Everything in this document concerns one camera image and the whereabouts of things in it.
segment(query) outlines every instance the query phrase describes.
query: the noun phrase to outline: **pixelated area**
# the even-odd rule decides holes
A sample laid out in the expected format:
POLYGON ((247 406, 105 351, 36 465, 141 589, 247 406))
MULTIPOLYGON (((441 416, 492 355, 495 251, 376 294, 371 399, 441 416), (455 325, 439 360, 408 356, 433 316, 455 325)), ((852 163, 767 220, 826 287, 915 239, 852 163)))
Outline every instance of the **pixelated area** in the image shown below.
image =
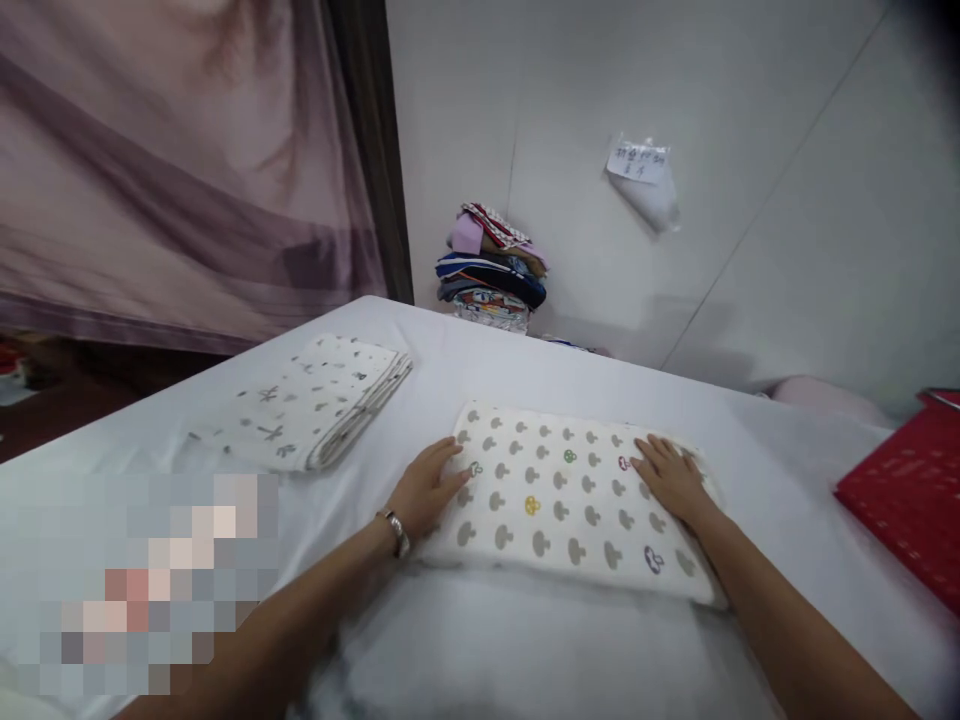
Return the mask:
POLYGON ((276 476, 52 486, 64 492, 24 484, 4 552, 19 624, 3 638, 14 654, 0 680, 22 695, 176 692, 213 658, 215 633, 234 631, 277 583, 276 476))

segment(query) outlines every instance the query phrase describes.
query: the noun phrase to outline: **wall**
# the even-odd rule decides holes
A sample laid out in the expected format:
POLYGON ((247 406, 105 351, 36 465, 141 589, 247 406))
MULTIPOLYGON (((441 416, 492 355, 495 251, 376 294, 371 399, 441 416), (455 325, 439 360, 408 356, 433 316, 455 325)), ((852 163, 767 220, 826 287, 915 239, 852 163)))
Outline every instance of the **wall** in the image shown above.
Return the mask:
POLYGON ((960 384, 946 94, 877 0, 388 0, 417 304, 465 199, 554 269, 534 329, 753 390, 809 373, 899 416, 960 384), (673 146, 647 234, 612 136, 673 146))

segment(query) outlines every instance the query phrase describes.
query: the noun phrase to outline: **white bed sheet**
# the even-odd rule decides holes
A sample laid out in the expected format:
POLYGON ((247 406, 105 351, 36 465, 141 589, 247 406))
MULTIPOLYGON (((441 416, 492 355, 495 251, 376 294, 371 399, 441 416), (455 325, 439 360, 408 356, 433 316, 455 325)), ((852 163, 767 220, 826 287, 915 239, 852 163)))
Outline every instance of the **white bed sheet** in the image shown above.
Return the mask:
MULTIPOLYGON (((948 714, 955 620, 830 494, 885 431, 379 298, 3 465, 0 489, 61 470, 255 471, 185 428, 321 332, 407 349, 414 371, 337 466, 283 479, 281 584, 366 523, 468 399, 658 427, 703 450, 728 514, 917 712, 948 714)), ((0 528, 0 541, 15 531, 0 528)), ((331 717, 775 716, 729 614, 515 572, 417 567, 344 624, 340 657, 311 698, 331 717)), ((124 699, 62 701, 105 718, 124 699)))

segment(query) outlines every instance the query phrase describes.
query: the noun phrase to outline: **sheer curtain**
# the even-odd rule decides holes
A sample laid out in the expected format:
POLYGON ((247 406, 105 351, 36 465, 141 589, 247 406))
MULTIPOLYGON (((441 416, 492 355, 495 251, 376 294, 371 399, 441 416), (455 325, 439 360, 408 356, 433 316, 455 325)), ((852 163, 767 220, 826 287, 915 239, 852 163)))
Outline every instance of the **sheer curtain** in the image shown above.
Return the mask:
POLYGON ((233 353, 387 295, 326 17, 4 0, 0 324, 233 353))

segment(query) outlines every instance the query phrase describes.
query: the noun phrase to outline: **folded white cloth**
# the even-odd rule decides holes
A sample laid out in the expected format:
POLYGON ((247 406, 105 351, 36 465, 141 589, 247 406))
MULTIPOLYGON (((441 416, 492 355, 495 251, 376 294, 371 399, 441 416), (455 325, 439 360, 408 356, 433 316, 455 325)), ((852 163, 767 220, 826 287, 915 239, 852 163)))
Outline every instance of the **folded white cloth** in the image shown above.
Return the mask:
POLYGON ((271 470, 322 468, 360 435, 412 367, 406 353, 324 334, 238 389, 191 435, 271 470))
MULTIPOLYGON (((649 432, 656 431, 468 403, 454 429, 463 452, 450 469, 472 467, 474 476, 419 558, 522 566, 725 607, 696 541, 629 464, 639 455, 633 439, 649 432)), ((702 454, 669 439, 694 456, 722 506, 702 454)))

